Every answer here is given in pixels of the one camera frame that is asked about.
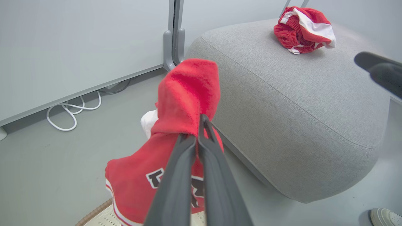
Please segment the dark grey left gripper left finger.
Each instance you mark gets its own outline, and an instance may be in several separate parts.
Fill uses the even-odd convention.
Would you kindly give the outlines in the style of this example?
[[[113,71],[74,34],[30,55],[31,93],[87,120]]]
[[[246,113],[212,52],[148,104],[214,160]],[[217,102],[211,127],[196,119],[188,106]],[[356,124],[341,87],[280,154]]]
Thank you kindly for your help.
[[[149,208],[145,226],[191,224],[191,168],[195,161],[196,143],[195,136],[178,136]]]

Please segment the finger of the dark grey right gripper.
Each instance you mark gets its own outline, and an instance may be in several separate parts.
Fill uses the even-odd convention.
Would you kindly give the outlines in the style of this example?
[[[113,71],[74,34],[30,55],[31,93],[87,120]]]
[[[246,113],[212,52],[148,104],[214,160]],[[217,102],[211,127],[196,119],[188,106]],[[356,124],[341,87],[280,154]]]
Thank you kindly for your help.
[[[391,66],[394,66],[393,70],[395,73],[401,74],[402,72],[401,71],[402,64],[400,62],[366,51],[358,53],[354,57],[354,62],[357,66],[359,66],[360,68],[362,68],[367,72],[370,72],[370,70],[373,67],[378,66],[379,64],[382,63],[387,63],[390,64]]]
[[[393,63],[379,63],[370,70],[374,82],[402,98],[402,68]]]

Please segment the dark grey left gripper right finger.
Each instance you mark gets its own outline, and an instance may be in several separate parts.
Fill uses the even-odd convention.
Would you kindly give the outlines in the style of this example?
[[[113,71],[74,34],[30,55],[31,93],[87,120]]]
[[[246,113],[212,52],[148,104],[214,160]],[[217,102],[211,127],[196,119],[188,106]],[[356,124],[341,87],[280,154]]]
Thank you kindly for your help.
[[[207,115],[200,116],[197,140],[204,169],[207,226],[252,226],[247,207]]]

